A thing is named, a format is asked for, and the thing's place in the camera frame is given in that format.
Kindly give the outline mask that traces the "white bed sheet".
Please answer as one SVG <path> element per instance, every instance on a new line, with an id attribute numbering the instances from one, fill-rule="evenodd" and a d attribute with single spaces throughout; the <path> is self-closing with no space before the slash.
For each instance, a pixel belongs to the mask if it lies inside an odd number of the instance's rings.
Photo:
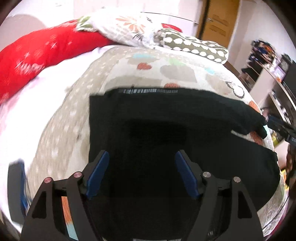
<path id="1" fill-rule="evenodd" d="M 1 105 L 1 210 L 7 218 L 10 218 L 7 191 L 9 164 L 21 159 L 25 169 L 30 168 L 41 134 L 70 87 L 93 61 L 110 48 L 96 48 L 45 68 Z"/>

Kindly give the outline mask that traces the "floral white pillow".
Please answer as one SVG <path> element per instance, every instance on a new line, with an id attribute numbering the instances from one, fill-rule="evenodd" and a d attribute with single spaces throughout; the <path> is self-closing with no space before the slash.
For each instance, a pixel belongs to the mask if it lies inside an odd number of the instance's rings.
<path id="1" fill-rule="evenodd" d="M 157 43 L 155 37 L 163 28 L 159 22 L 153 22 L 147 16 L 83 16 L 76 25 L 77 31 L 99 32 L 116 43 L 153 49 Z"/>

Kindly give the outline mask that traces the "white headboard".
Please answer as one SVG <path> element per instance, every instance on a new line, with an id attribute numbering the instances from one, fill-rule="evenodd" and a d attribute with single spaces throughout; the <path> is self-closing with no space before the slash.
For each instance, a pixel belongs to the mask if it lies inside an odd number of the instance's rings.
<path id="1" fill-rule="evenodd" d="M 0 27 L 0 49 L 4 49 L 26 34 L 46 27 L 49 25 L 31 15 L 8 16 Z"/>

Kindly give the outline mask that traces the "black smartphone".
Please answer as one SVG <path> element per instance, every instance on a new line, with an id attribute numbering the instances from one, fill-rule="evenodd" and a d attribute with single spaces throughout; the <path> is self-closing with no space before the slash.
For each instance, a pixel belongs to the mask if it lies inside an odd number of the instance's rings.
<path id="1" fill-rule="evenodd" d="M 8 169 L 8 205 L 11 220 L 20 225 L 24 224 L 28 208 L 25 185 L 24 161 L 18 159 L 10 163 Z"/>

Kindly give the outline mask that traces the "olive cloud pattern bolster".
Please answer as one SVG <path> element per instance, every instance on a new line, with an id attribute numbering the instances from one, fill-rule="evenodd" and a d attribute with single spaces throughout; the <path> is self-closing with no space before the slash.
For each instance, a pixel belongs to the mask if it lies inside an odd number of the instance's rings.
<path id="1" fill-rule="evenodd" d="M 216 42 L 199 40 L 193 36 L 187 37 L 170 28 L 160 29 L 154 40 L 161 47 L 192 53 L 220 64 L 225 64 L 229 57 L 228 49 Z"/>

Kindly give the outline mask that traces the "white wardrobe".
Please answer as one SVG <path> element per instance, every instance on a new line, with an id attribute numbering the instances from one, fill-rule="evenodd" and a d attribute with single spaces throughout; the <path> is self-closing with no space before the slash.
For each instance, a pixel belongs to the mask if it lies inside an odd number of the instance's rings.
<path id="1" fill-rule="evenodd" d="M 103 1 L 102 6 L 116 10 L 141 12 L 153 21 L 174 25 L 183 33 L 195 35 L 202 1 Z"/>

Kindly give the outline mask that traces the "red long pillow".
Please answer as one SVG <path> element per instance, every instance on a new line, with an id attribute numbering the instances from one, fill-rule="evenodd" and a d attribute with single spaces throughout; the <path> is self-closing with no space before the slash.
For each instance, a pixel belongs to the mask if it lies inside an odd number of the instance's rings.
<path id="1" fill-rule="evenodd" d="M 12 98 L 43 69 L 95 48 L 112 45 L 99 32 L 76 30 L 77 21 L 31 32 L 1 51 L 1 103 Z"/>

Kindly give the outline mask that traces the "heart pattern quilt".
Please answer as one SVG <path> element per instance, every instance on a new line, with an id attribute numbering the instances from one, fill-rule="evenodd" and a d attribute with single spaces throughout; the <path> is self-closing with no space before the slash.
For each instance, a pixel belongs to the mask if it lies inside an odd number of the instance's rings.
<path id="1" fill-rule="evenodd" d="M 44 129 L 28 174 L 29 188 L 34 196 L 45 178 L 51 177 L 55 181 L 67 179 L 93 162 L 89 161 L 90 96 L 104 95 L 113 89 L 134 88 L 209 91 L 242 101 L 263 116 L 240 81 L 220 64 L 174 51 L 114 47 L 94 61 L 73 84 Z M 249 133 L 245 135 L 245 139 L 272 150 L 271 144 L 266 143 L 269 131 L 266 118 L 265 121 L 265 138 Z M 256 209 L 263 240 L 277 225 L 284 199 L 285 188 L 280 174 L 280 182 L 274 195 L 262 208 Z M 69 212 L 65 213 L 65 217 L 71 240 L 77 240 Z"/>

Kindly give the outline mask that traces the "wooden door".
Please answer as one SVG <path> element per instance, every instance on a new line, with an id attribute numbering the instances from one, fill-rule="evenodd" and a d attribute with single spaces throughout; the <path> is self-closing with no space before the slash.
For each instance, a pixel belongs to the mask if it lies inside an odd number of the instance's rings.
<path id="1" fill-rule="evenodd" d="M 239 10 L 239 0 L 202 1 L 196 37 L 228 47 Z"/>

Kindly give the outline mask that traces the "black television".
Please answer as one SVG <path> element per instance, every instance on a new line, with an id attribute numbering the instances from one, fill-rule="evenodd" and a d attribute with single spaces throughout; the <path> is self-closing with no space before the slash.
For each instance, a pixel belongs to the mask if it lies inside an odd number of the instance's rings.
<path id="1" fill-rule="evenodd" d="M 281 66 L 284 70 L 286 70 L 286 74 L 282 82 L 288 88 L 293 97 L 295 97 L 295 61 L 287 54 L 283 54 L 281 58 Z"/>

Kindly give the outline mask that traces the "black pants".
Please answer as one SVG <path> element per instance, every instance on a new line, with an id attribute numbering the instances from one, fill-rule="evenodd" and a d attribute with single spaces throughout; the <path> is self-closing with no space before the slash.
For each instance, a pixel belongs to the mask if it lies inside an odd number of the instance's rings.
<path id="1" fill-rule="evenodd" d="M 90 150 L 109 165 L 100 193 L 89 203 L 106 240 L 170 240 L 184 236 L 202 197 L 192 197 L 175 155 L 216 178 L 239 177 L 256 209 L 280 182 L 276 154 L 245 135 L 267 136 L 265 118 L 242 101 L 213 92 L 113 89 L 89 98 Z"/>

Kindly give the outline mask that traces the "white shelf unit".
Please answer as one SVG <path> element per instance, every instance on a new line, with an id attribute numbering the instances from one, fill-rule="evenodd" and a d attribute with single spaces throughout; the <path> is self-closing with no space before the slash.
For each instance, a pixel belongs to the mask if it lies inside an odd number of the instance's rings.
<path id="1" fill-rule="evenodd" d="M 276 116 L 295 128 L 295 97 L 282 82 L 286 70 L 281 58 L 268 42 L 253 40 L 239 79 L 266 118 Z"/>

